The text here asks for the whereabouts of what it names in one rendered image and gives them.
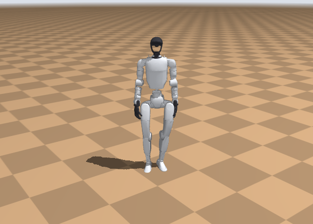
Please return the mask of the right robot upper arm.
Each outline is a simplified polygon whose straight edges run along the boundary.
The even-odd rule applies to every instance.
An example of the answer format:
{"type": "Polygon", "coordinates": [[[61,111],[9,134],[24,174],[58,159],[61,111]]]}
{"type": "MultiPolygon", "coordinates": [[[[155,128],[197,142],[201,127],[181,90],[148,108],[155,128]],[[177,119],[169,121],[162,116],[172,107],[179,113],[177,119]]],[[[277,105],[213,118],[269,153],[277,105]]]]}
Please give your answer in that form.
{"type": "Polygon", "coordinates": [[[143,86],[144,80],[143,80],[143,74],[144,74],[144,66],[145,66],[146,59],[140,59],[137,63],[137,80],[136,80],[136,86],[143,86]]]}

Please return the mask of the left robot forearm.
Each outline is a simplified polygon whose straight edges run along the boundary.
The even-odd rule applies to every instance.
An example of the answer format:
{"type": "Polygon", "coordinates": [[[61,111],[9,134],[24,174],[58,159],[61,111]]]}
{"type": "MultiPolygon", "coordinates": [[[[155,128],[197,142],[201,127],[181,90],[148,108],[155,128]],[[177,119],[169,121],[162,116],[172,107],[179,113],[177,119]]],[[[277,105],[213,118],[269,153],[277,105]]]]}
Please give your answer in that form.
{"type": "MultiPolygon", "coordinates": [[[[176,80],[176,82],[177,82],[177,80],[176,80]]],[[[176,87],[171,87],[171,91],[172,91],[172,103],[174,100],[177,100],[177,103],[178,103],[178,82],[177,82],[176,87]]]]}

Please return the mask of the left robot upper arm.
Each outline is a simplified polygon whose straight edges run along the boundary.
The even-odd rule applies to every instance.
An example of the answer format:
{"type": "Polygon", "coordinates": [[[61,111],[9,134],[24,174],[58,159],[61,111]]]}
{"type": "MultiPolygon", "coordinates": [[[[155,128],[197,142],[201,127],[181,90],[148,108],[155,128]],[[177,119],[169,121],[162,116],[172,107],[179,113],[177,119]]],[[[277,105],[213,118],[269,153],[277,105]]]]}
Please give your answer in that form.
{"type": "Polygon", "coordinates": [[[177,76],[177,67],[176,67],[176,61],[174,59],[167,59],[168,66],[170,67],[170,77],[171,80],[169,80],[169,85],[171,87],[176,87],[176,76],[177,76]]]}

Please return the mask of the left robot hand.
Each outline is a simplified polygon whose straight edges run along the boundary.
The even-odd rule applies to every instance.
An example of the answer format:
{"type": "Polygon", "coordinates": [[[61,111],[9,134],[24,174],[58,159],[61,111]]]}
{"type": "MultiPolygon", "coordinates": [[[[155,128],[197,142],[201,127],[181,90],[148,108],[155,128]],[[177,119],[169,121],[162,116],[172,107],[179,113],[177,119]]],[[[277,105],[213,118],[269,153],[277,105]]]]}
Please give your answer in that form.
{"type": "Polygon", "coordinates": [[[177,105],[178,105],[178,104],[177,104],[177,100],[174,100],[174,101],[173,101],[173,105],[174,105],[174,108],[175,108],[175,109],[174,109],[173,117],[175,117],[175,116],[176,116],[176,113],[177,113],[177,105]]]}

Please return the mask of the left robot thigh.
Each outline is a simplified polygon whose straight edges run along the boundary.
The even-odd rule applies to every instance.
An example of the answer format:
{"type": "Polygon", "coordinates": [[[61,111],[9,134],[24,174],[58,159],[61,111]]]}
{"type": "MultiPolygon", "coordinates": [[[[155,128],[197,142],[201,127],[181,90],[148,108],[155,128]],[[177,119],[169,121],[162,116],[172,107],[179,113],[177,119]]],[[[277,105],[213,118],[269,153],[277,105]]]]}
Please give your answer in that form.
{"type": "Polygon", "coordinates": [[[173,125],[173,114],[174,105],[172,101],[164,100],[164,119],[163,119],[163,130],[159,132],[160,139],[164,139],[166,136],[170,135],[172,125],[173,125]]]}

